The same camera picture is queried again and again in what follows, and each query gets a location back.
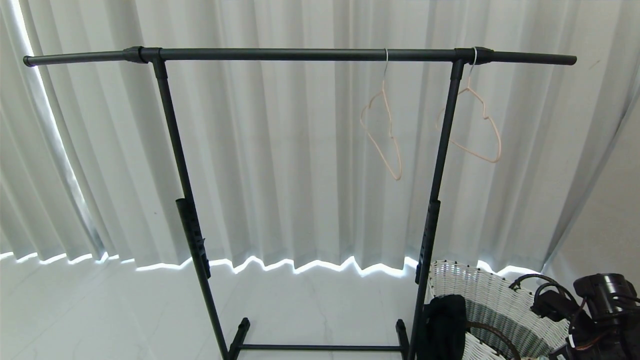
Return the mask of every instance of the white wicker basket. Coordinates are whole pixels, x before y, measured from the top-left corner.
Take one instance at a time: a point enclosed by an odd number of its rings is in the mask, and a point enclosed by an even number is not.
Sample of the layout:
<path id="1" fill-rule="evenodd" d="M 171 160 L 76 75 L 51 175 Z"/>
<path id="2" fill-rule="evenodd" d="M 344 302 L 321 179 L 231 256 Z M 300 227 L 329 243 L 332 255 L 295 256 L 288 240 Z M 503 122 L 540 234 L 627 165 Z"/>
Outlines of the white wicker basket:
<path id="1" fill-rule="evenodd" d="M 567 321 L 553 322 L 540 318 L 529 309 L 533 304 L 533 294 L 527 289 L 509 289 L 509 282 L 480 268 L 458 264 L 457 262 L 434 261 L 429 270 L 428 289 L 432 297 L 458 294 L 467 301 L 467 320 L 479 322 L 498 329 L 515 345 L 522 357 L 548 355 L 564 345 L 569 324 Z M 492 349 L 510 356 L 508 347 L 496 335 L 482 329 L 472 329 L 471 333 L 486 343 L 472 345 L 465 350 L 464 360 L 503 359 Z"/>

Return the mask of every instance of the black garment rack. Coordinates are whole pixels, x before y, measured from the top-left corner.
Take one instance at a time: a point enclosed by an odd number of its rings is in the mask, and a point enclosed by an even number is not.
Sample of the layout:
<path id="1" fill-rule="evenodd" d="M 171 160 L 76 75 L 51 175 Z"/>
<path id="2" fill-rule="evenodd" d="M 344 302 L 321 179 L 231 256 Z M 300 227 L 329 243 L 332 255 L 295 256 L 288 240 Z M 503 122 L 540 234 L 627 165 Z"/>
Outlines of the black garment rack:
<path id="1" fill-rule="evenodd" d="M 166 71 L 166 61 L 170 60 L 260 60 L 260 61 L 446 61 L 453 64 L 451 68 L 451 82 L 445 106 L 442 132 L 438 154 L 436 156 L 431 196 L 427 211 L 424 234 L 422 235 L 422 247 L 418 267 L 416 268 L 415 282 L 418 284 L 418 294 L 413 313 L 413 328 L 411 342 L 409 342 L 404 322 L 398 319 L 396 332 L 398 346 L 375 345 L 268 345 L 245 344 L 244 338 L 249 330 L 249 319 L 243 318 L 238 326 L 236 336 L 227 348 L 220 319 L 213 301 L 213 295 L 209 287 L 208 278 L 211 277 L 209 260 L 204 248 L 204 238 L 200 232 L 198 214 L 196 213 L 189 174 L 184 159 L 178 124 L 175 119 L 175 111 L 169 81 Z M 241 350 L 322 350 L 322 351 L 384 351 L 400 352 L 403 360 L 414 360 L 416 352 L 417 333 L 419 320 L 422 315 L 422 306 L 427 290 L 427 277 L 433 253 L 433 244 L 440 211 L 440 185 L 444 171 L 447 146 L 453 123 L 453 113 L 456 108 L 460 80 L 465 64 L 481 65 L 490 62 L 504 63 L 536 63 L 549 65 L 573 65 L 577 58 L 569 55 L 535 54 L 535 53 L 510 53 L 493 51 L 485 47 L 472 47 L 450 50 L 433 49 L 163 49 L 161 47 L 130 47 L 121 51 L 104 51 L 97 53 L 60 54 L 45 56 L 25 56 L 23 61 L 28 67 L 39 65 L 54 65 L 66 63 L 87 63 L 99 61 L 130 61 L 133 63 L 151 63 L 154 67 L 160 97 L 162 100 L 164 115 L 171 138 L 173 154 L 180 175 L 180 183 L 184 198 L 177 199 L 176 204 L 182 220 L 184 233 L 189 243 L 189 250 L 193 259 L 205 305 L 209 312 L 211 325 L 218 341 L 220 354 L 223 360 L 236 360 Z"/>

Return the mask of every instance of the laundry basket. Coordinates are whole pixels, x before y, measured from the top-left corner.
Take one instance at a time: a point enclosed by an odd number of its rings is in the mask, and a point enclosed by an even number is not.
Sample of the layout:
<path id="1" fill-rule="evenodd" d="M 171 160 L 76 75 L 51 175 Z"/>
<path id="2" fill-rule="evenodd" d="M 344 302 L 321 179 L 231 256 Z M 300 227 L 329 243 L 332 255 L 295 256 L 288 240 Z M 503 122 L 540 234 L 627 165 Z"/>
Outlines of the laundry basket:
<path id="1" fill-rule="evenodd" d="M 467 303 L 467 320 L 498 329 L 514 344 L 522 357 L 546 356 L 565 344 L 569 324 L 566 320 L 553 322 L 540 318 L 531 310 L 533 294 L 527 289 L 512 290 L 511 282 L 481 270 L 454 261 L 434 261 L 429 270 L 428 290 L 432 297 L 462 295 Z M 481 340 L 484 347 L 478 347 Z M 510 358 L 507 345 L 496 335 L 482 329 L 471 329 L 464 359 L 503 359 L 495 350 Z"/>

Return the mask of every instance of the clothes hanger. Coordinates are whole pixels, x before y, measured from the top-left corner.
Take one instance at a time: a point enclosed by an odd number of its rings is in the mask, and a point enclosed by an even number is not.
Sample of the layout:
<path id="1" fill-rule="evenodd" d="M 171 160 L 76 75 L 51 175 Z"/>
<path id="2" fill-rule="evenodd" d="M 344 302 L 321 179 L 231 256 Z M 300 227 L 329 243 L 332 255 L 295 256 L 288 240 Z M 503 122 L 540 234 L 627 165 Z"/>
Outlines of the clothes hanger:
<path id="1" fill-rule="evenodd" d="M 489 115 L 486 114 L 486 104 L 484 103 L 484 100 L 482 97 L 480 97 L 480 95 L 478 95 L 478 93 L 471 88 L 471 73 L 474 71 L 474 66 L 476 66 L 476 61 L 477 61 L 477 57 L 478 57 L 478 50 L 476 49 L 476 47 L 474 46 L 474 51 L 476 52 L 474 55 L 474 63 L 473 65 L 471 65 L 471 70 L 469 70 L 469 75 L 467 77 L 467 87 L 460 90 L 458 92 L 458 95 L 462 94 L 463 92 L 470 92 L 476 99 L 478 99 L 478 101 L 480 101 L 480 103 L 482 104 L 482 118 L 483 120 L 489 120 L 489 122 L 491 123 L 491 126 L 493 128 L 493 132 L 495 133 L 495 137 L 498 139 L 498 154 L 496 155 L 495 159 L 490 159 L 487 158 L 486 156 L 480 155 L 477 152 L 471 151 L 468 148 L 460 145 L 458 142 L 456 142 L 455 140 L 449 140 L 451 143 L 453 143 L 455 146 L 459 147 L 460 149 L 463 149 L 464 151 L 468 152 L 469 154 L 476 156 L 478 158 L 481 158 L 482 160 L 488 161 L 490 163 L 497 163 L 498 161 L 500 161 L 500 158 L 502 157 L 502 139 L 500 139 L 500 132 L 498 131 L 498 127 L 495 125 L 495 122 L 493 121 L 493 118 Z M 438 120 L 440 119 L 440 116 L 442 115 L 442 112 L 444 111 L 444 108 L 442 108 L 440 110 L 440 112 L 438 113 L 438 116 L 436 118 L 436 129 L 439 129 L 439 123 Z"/>
<path id="2" fill-rule="evenodd" d="M 373 145 L 375 145 L 376 149 L 378 150 L 378 153 L 380 154 L 380 157 L 382 158 L 382 161 L 384 161 L 385 166 L 387 167 L 387 170 L 389 170 L 389 172 L 391 173 L 391 176 L 393 176 L 394 179 L 396 181 L 398 181 L 402 177 L 402 159 L 400 157 L 400 148 L 398 147 L 398 142 L 396 141 L 396 137 L 393 134 L 394 121 L 393 121 L 393 118 L 391 117 L 391 110 L 389 109 L 389 101 L 387 100 L 387 93 L 385 92 L 385 80 L 387 78 L 387 67 L 389 66 L 389 50 L 387 50 L 385 48 L 385 52 L 387 54 L 387 62 L 385 64 L 385 72 L 384 72 L 384 74 L 382 76 L 382 89 L 380 90 L 380 92 L 378 92 L 376 95 L 374 95 L 371 98 L 371 100 L 369 100 L 369 104 L 367 106 L 362 108 L 362 111 L 360 112 L 360 125 L 362 126 L 364 131 L 366 131 L 366 133 L 369 136 L 369 139 L 371 139 L 371 142 L 373 143 Z M 373 136 L 371 136 L 371 133 L 367 129 L 367 126 L 364 124 L 365 114 L 367 113 L 367 111 L 369 109 L 371 109 L 371 105 L 373 105 L 373 101 L 377 97 L 379 97 L 381 95 L 382 95 L 382 99 L 384 99 L 384 101 L 385 101 L 385 107 L 387 109 L 387 115 L 388 115 L 388 118 L 389 118 L 389 138 L 394 141 L 394 145 L 396 146 L 396 155 L 397 155 L 397 158 L 398 158 L 398 166 L 399 166 L 398 175 L 396 175 L 396 173 L 393 171 L 393 169 L 391 169 L 391 166 L 389 165 L 389 162 L 387 161 L 387 158 L 382 153 L 382 150 L 380 150 L 380 146 L 378 146 L 378 143 L 374 140 Z"/>

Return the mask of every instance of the black cloth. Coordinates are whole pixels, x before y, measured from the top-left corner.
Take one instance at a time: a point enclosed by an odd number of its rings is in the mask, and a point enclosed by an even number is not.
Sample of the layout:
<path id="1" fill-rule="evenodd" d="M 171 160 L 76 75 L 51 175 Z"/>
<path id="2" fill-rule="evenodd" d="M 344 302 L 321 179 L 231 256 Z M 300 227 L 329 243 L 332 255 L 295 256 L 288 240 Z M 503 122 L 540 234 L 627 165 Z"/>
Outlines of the black cloth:
<path id="1" fill-rule="evenodd" d="M 461 360 L 465 352 L 467 306 L 461 295 L 431 300 L 422 308 L 418 360 Z"/>

